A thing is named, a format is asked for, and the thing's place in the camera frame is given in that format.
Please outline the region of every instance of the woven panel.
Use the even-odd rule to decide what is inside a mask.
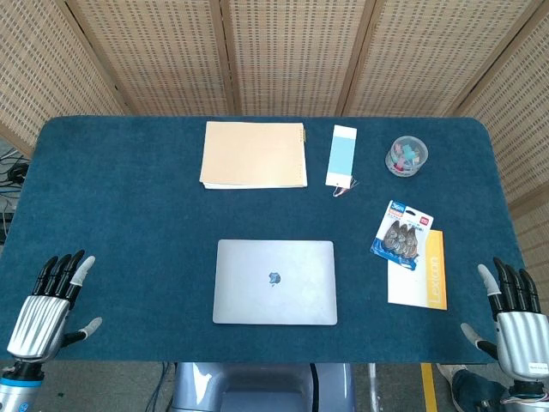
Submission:
[[[0,124],[33,147],[42,125],[70,114],[123,114],[54,2],[0,2]]]
[[[344,114],[444,115],[528,4],[387,0]]]
[[[528,272],[538,286],[542,307],[549,310],[549,203],[515,219],[516,235]]]
[[[229,2],[245,115],[334,115],[365,0]]]
[[[549,15],[463,114],[486,125],[509,202],[549,181]]]
[[[69,5],[139,114],[228,114],[208,1]]]

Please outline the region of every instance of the light blue notepad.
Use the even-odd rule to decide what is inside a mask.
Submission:
[[[349,189],[353,177],[354,144],[357,130],[353,127],[334,126],[332,149],[329,151],[326,185]]]

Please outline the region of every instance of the yellow floor marking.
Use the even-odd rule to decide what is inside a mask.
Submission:
[[[421,364],[421,380],[423,380],[425,411],[437,412],[437,397],[435,396],[435,383],[432,380],[432,366],[430,363]]]

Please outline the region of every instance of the silver laptop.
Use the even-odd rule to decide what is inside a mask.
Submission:
[[[220,240],[217,324],[337,324],[334,244]]]

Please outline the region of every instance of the blister package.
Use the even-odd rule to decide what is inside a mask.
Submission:
[[[432,216],[391,200],[370,250],[400,266],[415,270],[417,258],[425,253],[425,241],[432,220]]]

